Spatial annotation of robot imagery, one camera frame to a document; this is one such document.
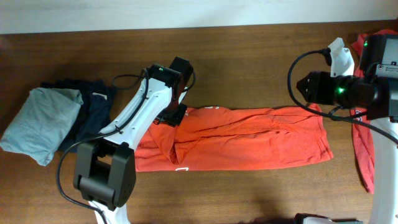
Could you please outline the orange FRAM t-shirt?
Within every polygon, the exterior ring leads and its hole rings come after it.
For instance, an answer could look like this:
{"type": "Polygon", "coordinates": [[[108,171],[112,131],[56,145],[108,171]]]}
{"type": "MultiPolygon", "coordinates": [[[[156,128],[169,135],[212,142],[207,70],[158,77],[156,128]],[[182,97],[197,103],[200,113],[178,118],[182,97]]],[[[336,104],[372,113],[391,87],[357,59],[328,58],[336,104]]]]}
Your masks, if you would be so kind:
{"type": "Polygon", "coordinates": [[[180,125],[152,124],[135,152],[150,171],[268,170],[333,158],[323,119],[297,106],[188,108],[180,125]]]}

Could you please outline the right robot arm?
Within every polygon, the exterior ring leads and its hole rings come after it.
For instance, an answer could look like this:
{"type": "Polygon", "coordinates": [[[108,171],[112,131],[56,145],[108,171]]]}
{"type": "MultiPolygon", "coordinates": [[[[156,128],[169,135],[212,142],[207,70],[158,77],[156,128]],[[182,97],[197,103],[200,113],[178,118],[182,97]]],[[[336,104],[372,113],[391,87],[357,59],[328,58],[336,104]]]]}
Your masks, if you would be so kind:
{"type": "Polygon", "coordinates": [[[368,128],[374,147],[374,197],[370,223],[397,223],[397,36],[365,38],[359,62],[364,72],[354,75],[354,60],[343,39],[315,51],[330,71],[310,72],[297,82],[304,100],[330,105],[319,115],[368,128]]]}

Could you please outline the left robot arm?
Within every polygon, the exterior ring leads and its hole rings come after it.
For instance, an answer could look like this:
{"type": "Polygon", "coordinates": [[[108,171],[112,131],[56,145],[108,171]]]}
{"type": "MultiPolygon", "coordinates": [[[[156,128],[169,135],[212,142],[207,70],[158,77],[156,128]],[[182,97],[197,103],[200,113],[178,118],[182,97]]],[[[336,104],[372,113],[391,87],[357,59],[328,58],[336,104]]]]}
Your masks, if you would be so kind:
{"type": "Polygon", "coordinates": [[[193,86],[190,62],[175,58],[154,64],[122,112],[99,136],[77,147],[73,186],[88,201],[98,223],[128,223],[126,203],[136,184],[135,151],[152,123],[178,126],[187,110],[182,100],[193,86]]]}

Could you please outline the red crumpled shirt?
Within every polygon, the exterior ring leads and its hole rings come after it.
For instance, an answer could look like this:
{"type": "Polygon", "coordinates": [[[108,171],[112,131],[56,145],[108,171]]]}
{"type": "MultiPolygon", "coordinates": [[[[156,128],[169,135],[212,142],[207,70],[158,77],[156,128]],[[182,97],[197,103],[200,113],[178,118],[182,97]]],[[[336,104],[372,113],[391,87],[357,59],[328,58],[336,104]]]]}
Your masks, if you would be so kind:
{"type": "MultiPolygon", "coordinates": [[[[397,35],[397,31],[383,29],[373,34],[397,35]]],[[[370,34],[366,33],[359,34],[357,40],[352,44],[352,48],[359,56],[361,56],[362,54],[365,38],[369,35],[370,34]]],[[[363,71],[359,68],[359,66],[356,67],[354,71],[354,76],[364,76],[363,71]]],[[[353,110],[350,110],[351,115],[356,115],[362,112],[365,112],[365,109],[355,108],[353,110]]],[[[358,121],[370,124],[370,120],[367,120],[365,116],[356,119],[358,121]]],[[[352,137],[356,163],[358,165],[358,172],[361,181],[366,191],[370,194],[374,194],[374,144],[373,138],[371,136],[371,130],[357,124],[352,124],[352,137]]]]}

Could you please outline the navy folded garment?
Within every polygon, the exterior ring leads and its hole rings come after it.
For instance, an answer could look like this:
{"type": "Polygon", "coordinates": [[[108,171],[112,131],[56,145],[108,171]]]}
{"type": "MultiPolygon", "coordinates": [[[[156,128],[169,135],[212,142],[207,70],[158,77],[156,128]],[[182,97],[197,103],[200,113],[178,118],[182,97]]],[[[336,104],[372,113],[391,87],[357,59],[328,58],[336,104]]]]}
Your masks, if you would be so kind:
{"type": "Polygon", "coordinates": [[[71,130],[58,147],[59,151],[64,151],[72,144],[98,134],[102,128],[111,122],[110,111],[116,90],[106,86],[102,80],[90,82],[64,79],[55,83],[42,82],[40,86],[80,90],[82,96],[83,104],[78,116],[71,130]]]}

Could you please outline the grey folded shirt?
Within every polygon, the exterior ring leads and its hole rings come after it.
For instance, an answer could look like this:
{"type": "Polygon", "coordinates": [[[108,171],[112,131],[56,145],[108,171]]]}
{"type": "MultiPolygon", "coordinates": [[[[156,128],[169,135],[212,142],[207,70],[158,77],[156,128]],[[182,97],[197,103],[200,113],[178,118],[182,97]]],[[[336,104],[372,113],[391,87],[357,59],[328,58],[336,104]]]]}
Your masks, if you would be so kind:
{"type": "Polygon", "coordinates": [[[80,90],[34,88],[5,130],[1,148],[48,165],[83,105],[80,90]]]}

